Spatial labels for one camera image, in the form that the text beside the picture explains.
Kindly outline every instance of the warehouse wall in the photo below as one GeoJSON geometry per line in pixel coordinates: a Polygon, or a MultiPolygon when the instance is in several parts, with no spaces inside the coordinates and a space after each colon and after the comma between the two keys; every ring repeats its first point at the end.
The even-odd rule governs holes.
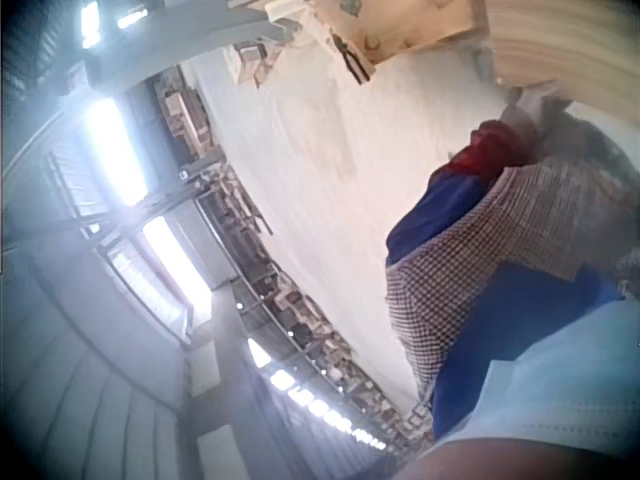
{"type": "MultiPolygon", "coordinates": [[[[5,238],[70,215],[43,164],[4,210],[5,238]]],[[[77,231],[4,256],[2,422],[52,478],[181,478],[185,356],[77,231]]]]}

